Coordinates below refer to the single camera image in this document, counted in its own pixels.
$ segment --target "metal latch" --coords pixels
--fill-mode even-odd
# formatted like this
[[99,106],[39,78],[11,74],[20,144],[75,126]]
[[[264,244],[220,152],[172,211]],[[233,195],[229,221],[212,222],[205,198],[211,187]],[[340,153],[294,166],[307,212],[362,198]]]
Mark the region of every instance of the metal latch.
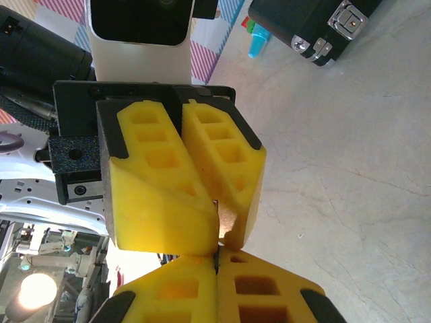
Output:
[[353,40],[364,29],[368,18],[350,1],[343,1],[329,18],[328,25],[348,40]]
[[317,61],[322,56],[327,56],[332,49],[330,42],[327,42],[323,38],[319,38],[314,44],[313,48],[315,50],[314,54],[309,58],[310,61]]

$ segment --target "checkered fabric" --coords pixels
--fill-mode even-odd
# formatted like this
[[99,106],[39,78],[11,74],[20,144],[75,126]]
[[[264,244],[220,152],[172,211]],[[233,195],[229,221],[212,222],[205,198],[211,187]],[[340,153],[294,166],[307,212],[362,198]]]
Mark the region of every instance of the checkered fabric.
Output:
[[[0,0],[0,5],[34,20],[76,45],[90,51],[85,27],[85,0]],[[219,0],[221,16],[192,21],[192,83],[206,84],[216,67],[244,0]],[[15,122],[0,110],[0,124]]]

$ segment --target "black rubber edge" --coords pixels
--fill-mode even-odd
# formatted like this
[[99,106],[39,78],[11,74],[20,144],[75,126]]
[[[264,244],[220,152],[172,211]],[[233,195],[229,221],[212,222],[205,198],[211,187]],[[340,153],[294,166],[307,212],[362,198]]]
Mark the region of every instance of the black rubber edge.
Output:
[[213,20],[216,16],[218,0],[195,0],[193,18]]
[[215,274],[218,275],[218,271],[220,268],[220,252],[222,251],[222,248],[220,247],[220,245],[217,248],[217,251],[215,252],[215,254],[213,255],[213,259],[214,259],[214,269],[215,269]]
[[[226,86],[178,85],[188,89],[190,98],[221,97],[235,102],[236,93]],[[182,100],[176,85],[158,83],[111,83],[95,81],[58,81],[54,84],[60,136],[97,135],[96,102],[101,100],[151,100],[163,103],[177,132],[181,135]]]
[[67,192],[67,185],[63,180],[62,174],[55,174],[55,187],[57,189],[57,198],[60,205],[66,205],[69,200],[69,193]]
[[117,113],[135,100],[103,100],[96,102],[99,139],[103,139],[108,157],[129,158],[129,152]]
[[347,323],[328,297],[312,289],[303,289],[301,295],[318,323]]
[[300,55],[302,57],[304,57],[305,59],[309,59],[315,52],[316,51],[314,49],[312,49],[312,45],[310,44],[310,46],[306,49],[306,51]]
[[242,117],[241,113],[231,100],[227,100],[220,96],[210,97],[199,95],[199,92],[193,87],[175,86],[174,88],[183,104],[189,103],[189,100],[192,99],[196,100],[198,103],[208,104],[229,114],[230,118],[232,118],[235,125],[244,135],[248,144],[255,150],[260,150],[260,148],[262,148],[262,142],[259,140],[258,136],[256,136],[255,132],[248,125],[247,121]]
[[330,56],[321,56],[317,60],[315,60],[313,63],[316,64],[319,67],[325,66],[332,58]]
[[124,291],[110,299],[107,299],[90,323],[121,323],[129,311],[136,294],[132,291]]

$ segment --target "bright light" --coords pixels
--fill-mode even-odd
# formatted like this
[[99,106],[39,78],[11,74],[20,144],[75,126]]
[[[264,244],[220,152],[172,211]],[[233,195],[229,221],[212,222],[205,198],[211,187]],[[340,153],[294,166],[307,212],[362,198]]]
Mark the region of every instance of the bright light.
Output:
[[22,281],[18,301],[27,310],[35,310],[48,305],[56,295],[54,279],[46,274],[33,274]]
[[111,239],[109,239],[106,264],[109,269],[108,280],[111,282],[109,287],[111,296],[114,294],[115,289],[117,289],[118,270],[123,274],[123,284],[127,284],[160,268],[160,262],[156,254],[119,250]]

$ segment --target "light bulb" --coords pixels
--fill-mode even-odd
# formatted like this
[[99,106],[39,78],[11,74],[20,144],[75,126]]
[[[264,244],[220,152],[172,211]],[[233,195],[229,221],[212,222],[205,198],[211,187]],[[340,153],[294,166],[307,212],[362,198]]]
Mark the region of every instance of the light bulb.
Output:
[[35,310],[48,305],[57,295],[57,284],[46,274],[27,276],[21,283],[18,301],[23,308]]

